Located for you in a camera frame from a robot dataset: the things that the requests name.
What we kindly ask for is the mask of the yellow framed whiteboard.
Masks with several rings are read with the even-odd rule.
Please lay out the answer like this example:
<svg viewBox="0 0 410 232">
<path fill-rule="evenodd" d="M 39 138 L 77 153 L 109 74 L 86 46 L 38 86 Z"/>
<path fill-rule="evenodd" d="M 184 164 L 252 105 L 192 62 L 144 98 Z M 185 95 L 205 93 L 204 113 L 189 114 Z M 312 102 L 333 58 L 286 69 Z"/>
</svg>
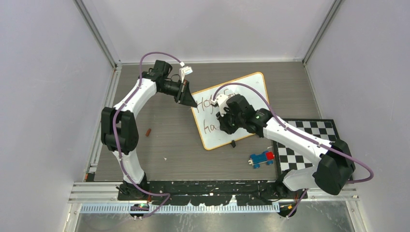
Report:
<svg viewBox="0 0 410 232">
<path fill-rule="evenodd" d="M 238 141 L 252 136 L 251 133 L 248 133 L 245 129 L 241 128 L 233 134 L 227 134 L 220 130 L 220 123 L 216 117 L 216 114 L 219 112 L 219 108 L 214 107 L 211 104 L 215 92 L 217 92 L 217 95 L 224 94 L 229 97 L 240 94 L 246 98 L 248 103 L 250 103 L 254 109 L 258 110 L 260 108 L 267 108 L 264 101 L 258 96 L 258 94 L 261 94 L 266 101 L 269 101 L 264 75 L 261 72 L 255 72 L 228 81 L 228 83 L 242 83 L 255 89 L 256 91 L 253 92 L 251 89 L 239 85 L 228 85 L 221 87 L 224 85 L 222 83 L 192 94 L 197 103 L 197 107 L 193 107 L 191 110 L 203 147 L 206 150 L 213 150 L 231 143 L 232 140 Z"/>
</svg>

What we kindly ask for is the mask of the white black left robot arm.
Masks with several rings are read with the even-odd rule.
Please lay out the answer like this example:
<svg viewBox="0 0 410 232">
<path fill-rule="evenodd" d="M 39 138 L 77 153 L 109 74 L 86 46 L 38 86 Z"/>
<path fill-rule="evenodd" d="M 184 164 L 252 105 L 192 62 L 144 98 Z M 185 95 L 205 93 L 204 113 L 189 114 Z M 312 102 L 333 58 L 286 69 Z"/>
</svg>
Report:
<svg viewBox="0 0 410 232">
<path fill-rule="evenodd" d="M 192 67 L 180 63 L 178 80 L 169 77 L 171 64 L 156 60 L 154 67 L 140 72 L 137 83 L 122 101 L 113 107 L 105 107 L 101 113 L 101 142 L 112 151 L 123 173 L 120 193 L 143 200 L 149 191 L 146 173 L 142 169 L 136 147 L 139 132 L 136 118 L 148 100 L 157 93 L 172 96 L 178 104 L 197 107 L 190 92 L 186 75 L 193 72 Z"/>
</svg>

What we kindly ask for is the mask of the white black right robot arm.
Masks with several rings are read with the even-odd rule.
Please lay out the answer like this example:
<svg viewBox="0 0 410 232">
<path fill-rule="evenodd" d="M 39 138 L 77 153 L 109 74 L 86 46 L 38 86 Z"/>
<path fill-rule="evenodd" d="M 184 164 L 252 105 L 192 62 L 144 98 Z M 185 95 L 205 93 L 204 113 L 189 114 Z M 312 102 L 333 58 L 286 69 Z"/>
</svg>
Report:
<svg viewBox="0 0 410 232">
<path fill-rule="evenodd" d="M 282 198 L 309 188 L 338 195 L 355 171 L 349 146 L 343 140 L 322 139 L 290 125 L 265 108 L 255 110 L 240 94 L 231 97 L 220 94 L 211 104 L 219 109 L 216 117 L 221 131 L 233 134 L 239 128 L 245 129 L 285 145 L 312 163 L 308 168 L 286 170 L 278 177 L 273 188 Z"/>
</svg>

